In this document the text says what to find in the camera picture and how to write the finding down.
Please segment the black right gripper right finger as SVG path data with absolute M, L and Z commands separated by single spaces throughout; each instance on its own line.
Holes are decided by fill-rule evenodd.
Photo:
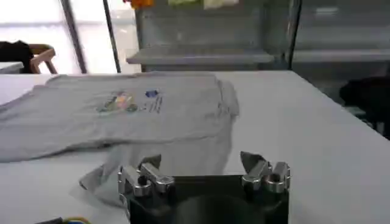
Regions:
M 240 158 L 246 173 L 241 177 L 243 187 L 252 191 L 264 189 L 274 194 L 289 191 L 291 184 L 291 169 L 284 161 L 276 162 L 273 166 L 263 156 L 240 152 Z

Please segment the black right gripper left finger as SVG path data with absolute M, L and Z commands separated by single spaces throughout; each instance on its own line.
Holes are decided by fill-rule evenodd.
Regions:
M 175 179 L 161 173 L 161 158 L 161 154 L 147 156 L 136 167 L 121 166 L 118 172 L 119 194 L 147 197 L 153 189 L 161 194 L 168 193 L 175 186 Z

